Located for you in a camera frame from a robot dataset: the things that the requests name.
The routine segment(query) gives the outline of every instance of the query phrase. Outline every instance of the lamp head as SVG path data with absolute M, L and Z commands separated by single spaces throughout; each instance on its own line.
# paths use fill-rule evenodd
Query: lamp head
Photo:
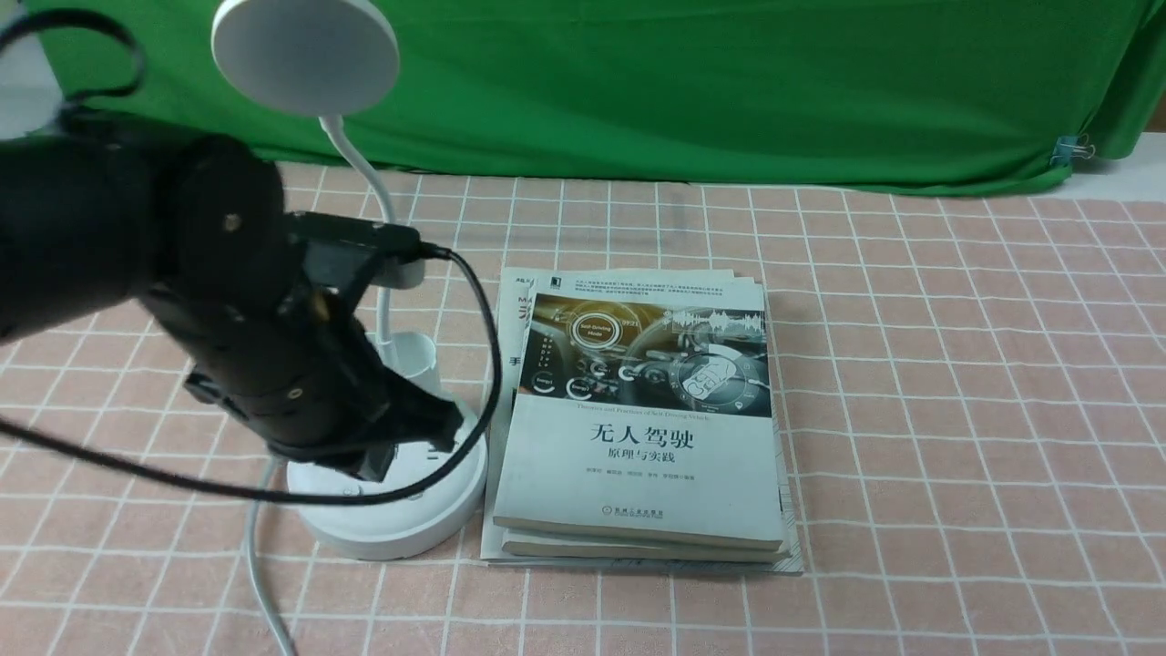
M 396 84 L 400 52 L 370 0 L 225 0 L 211 52 L 223 77 L 268 108 L 346 115 Z

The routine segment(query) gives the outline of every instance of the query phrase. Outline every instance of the white cable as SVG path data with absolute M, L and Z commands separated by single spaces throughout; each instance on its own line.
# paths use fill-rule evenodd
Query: white cable
M 264 470 L 262 479 L 259 482 L 259 487 L 267 489 L 272 485 L 272 479 L 275 477 L 275 471 L 279 470 L 281 460 L 279 458 L 272 458 L 267 461 L 267 468 Z M 244 529 L 244 555 L 247 558 L 247 576 L 251 578 L 251 590 L 255 591 L 255 600 L 259 601 L 259 609 L 264 614 L 264 619 L 267 620 L 267 626 L 272 629 L 272 635 L 275 636 L 275 642 L 280 644 L 280 654 L 282 656 L 296 656 L 295 643 L 292 641 L 292 636 L 288 634 L 287 627 L 283 625 L 283 619 L 280 618 L 280 612 L 275 607 L 275 601 L 272 600 L 272 594 L 267 591 L 264 585 L 261 572 L 259 571 L 259 553 L 255 549 L 255 534 L 259 532 L 259 509 L 262 502 L 254 501 L 251 503 L 251 508 L 247 510 L 247 525 Z
M 363 175 L 368 185 L 372 186 L 372 192 L 377 196 L 377 202 L 380 203 L 380 216 L 384 220 L 396 223 L 396 212 L 393 211 L 393 199 L 388 195 L 388 189 L 377 175 L 377 169 L 357 150 L 352 141 L 349 141 L 347 134 L 344 133 L 344 117 L 319 117 L 319 127 L 324 129 L 324 134 L 328 135 L 332 147 L 340 153 L 344 161 L 349 162 L 349 165 Z M 386 287 L 380 287 L 377 290 L 377 351 L 380 352 L 380 357 L 386 361 L 388 368 L 395 372 L 398 369 L 396 346 L 393 344 L 389 331 L 388 289 Z

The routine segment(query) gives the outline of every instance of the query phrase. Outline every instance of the robotic arm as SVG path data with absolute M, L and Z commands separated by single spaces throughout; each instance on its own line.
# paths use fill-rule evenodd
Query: robotic arm
M 230 136 L 80 106 L 52 132 L 0 143 L 0 345 L 136 298 L 194 360 L 187 392 L 275 456 L 379 482 L 396 445 L 455 449 L 457 405 L 384 367 L 353 313 L 419 259 L 476 283 L 459 255 L 407 226 L 286 212 L 279 169 Z

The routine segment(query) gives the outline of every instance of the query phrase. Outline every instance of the grid pattern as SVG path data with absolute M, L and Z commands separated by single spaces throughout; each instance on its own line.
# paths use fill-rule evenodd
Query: grid pattern
M 379 217 L 350 170 L 285 175 L 292 209 Z M 1166 651 L 1166 204 L 385 176 L 491 295 L 504 264 L 764 280 L 807 574 L 487 569 L 480 517 L 417 559 L 352 563 L 268 509 L 260 548 L 302 654 Z M 480 407 L 470 288 L 435 266 L 393 304 Z M 180 392 L 185 366 L 119 306 L 0 352 L 0 412 L 257 481 L 260 442 Z M 244 513 L 0 446 L 0 653 L 275 654 Z

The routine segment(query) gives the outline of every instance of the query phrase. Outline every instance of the book title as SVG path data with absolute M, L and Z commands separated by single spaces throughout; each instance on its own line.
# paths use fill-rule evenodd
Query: book title
M 607 447 L 607 458 L 612 460 L 676 463 L 677 451 L 695 449 L 696 436 L 688 430 L 669 431 L 648 426 L 637 432 L 635 428 L 627 424 L 593 424 L 591 429 L 591 442 L 613 445 Z

